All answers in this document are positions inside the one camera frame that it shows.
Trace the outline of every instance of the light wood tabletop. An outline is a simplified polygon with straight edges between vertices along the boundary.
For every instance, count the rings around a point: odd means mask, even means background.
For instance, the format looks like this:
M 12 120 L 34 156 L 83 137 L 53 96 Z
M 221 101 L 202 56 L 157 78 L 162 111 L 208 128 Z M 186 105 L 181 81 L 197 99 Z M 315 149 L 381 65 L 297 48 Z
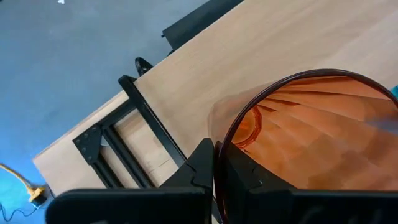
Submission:
M 392 88 L 398 84 L 397 23 L 394 0 L 246 0 L 135 85 L 188 157 L 209 136 L 213 105 L 255 86 L 305 70 L 339 68 Z M 56 195 L 104 187 L 72 139 L 127 99 L 120 92 L 34 158 Z M 117 129 L 156 185 L 177 170 L 139 113 Z M 136 187 L 112 150 L 101 153 L 125 187 Z

